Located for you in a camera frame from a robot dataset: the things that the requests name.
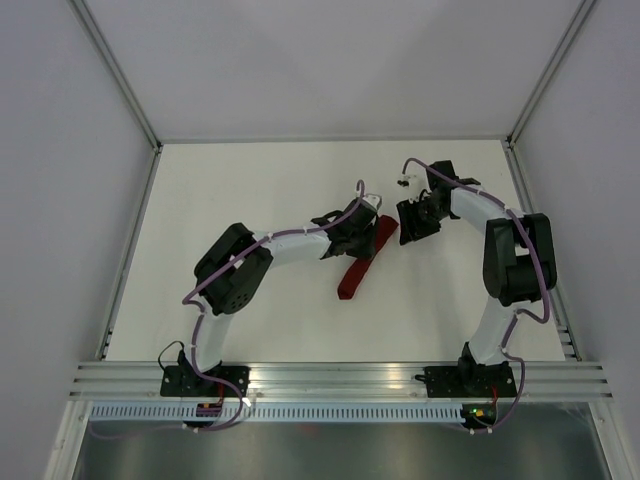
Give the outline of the dark red cloth napkin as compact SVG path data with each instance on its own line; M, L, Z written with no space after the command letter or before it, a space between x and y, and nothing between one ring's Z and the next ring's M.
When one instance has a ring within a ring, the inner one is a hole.
M368 259L356 259L346 270L337 287L337 296L340 300L351 300L355 296L372 263L398 229L398 226L399 223L388 215L382 215L379 218L373 243L374 254Z

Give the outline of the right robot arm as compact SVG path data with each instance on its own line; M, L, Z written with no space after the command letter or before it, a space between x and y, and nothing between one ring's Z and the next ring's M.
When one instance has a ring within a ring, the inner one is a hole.
M483 236L482 279L488 299L480 323L453 366L417 375L431 398L515 398L516 357L507 346L519 316L545 324L557 269L549 218L510 208L479 181L460 178L451 161L437 161L420 177L402 173L408 197L396 206L402 245L438 233L445 219L463 219Z

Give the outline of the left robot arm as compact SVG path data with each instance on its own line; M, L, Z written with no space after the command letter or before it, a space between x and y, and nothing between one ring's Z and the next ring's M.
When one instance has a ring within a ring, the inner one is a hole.
M253 299L268 271L342 255L372 258L381 204L381 196L364 194L343 211L273 233L254 232L242 223L228 227L196 264L196 286L182 300L200 311L188 347L184 385L198 396L216 389L216 368L231 321Z

